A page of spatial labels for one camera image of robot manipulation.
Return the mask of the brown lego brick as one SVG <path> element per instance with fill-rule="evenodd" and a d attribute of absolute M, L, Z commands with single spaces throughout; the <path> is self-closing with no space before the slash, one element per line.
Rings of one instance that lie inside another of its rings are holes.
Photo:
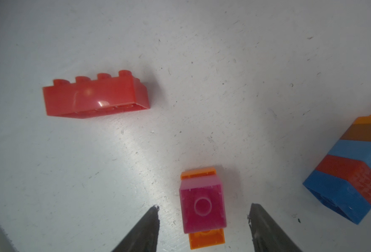
<path fill-rule="evenodd" d="M 353 124 L 340 138 L 342 140 L 371 142 L 371 124 Z"/>

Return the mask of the small red lego brick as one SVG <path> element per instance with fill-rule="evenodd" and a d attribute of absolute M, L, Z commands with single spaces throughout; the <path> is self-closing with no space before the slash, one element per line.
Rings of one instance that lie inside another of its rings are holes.
<path fill-rule="evenodd" d="M 371 169 L 363 161 L 326 155 L 316 170 L 349 182 L 371 205 Z"/>

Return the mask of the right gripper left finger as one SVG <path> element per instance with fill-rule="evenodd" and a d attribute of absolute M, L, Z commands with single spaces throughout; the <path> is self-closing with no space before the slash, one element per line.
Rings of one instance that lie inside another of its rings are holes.
<path fill-rule="evenodd" d="M 113 252 L 156 252 L 160 228 L 158 211 L 159 206 L 152 206 Z"/>

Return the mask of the pink lego brick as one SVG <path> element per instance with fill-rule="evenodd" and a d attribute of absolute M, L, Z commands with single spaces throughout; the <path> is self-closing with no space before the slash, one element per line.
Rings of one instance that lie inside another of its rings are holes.
<path fill-rule="evenodd" d="M 184 233 L 227 227 L 223 184 L 217 175 L 182 180 L 179 193 Z"/>

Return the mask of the red stacked lego brick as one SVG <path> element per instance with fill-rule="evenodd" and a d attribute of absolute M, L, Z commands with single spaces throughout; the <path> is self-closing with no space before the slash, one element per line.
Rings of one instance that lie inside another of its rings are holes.
<path fill-rule="evenodd" d="M 55 79 L 43 87 L 48 116 L 85 119 L 150 109 L 148 91 L 128 70 L 117 77 L 97 74 L 97 79 L 77 76 L 75 83 Z"/>

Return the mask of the light blue lego plate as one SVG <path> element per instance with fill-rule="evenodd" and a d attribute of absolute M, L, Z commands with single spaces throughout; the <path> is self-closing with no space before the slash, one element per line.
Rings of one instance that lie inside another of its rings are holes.
<path fill-rule="evenodd" d="M 327 155 L 363 161 L 371 169 L 371 142 L 339 140 Z"/>

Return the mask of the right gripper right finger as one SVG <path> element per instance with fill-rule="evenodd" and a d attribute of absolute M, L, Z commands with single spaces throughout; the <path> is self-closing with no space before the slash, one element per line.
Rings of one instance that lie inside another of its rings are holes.
<path fill-rule="evenodd" d="M 302 252 L 260 204 L 251 204 L 248 223 L 256 252 Z"/>

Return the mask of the blue small lego brick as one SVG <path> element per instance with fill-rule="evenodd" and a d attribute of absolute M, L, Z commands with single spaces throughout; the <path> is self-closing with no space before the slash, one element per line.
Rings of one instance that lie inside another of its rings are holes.
<path fill-rule="evenodd" d="M 324 206 L 359 224 L 371 210 L 371 204 L 346 180 L 314 170 L 303 182 Z"/>

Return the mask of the orange long lego brick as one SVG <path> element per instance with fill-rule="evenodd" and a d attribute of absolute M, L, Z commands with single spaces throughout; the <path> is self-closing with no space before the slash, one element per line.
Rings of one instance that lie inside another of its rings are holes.
<path fill-rule="evenodd" d="M 217 175 L 216 169 L 214 167 L 208 167 L 208 168 L 188 170 L 188 171 L 182 172 L 180 177 L 181 177 L 181 182 L 182 182 L 182 180 L 185 180 L 185 179 L 208 176 L 208 175 Z M 224 236 L 223 229 L 224 228 L 188 234 L 190 248 L 198 249 L 198 248 L 203 248 L 203 247 L 224 244 L 225 236 Z"/>

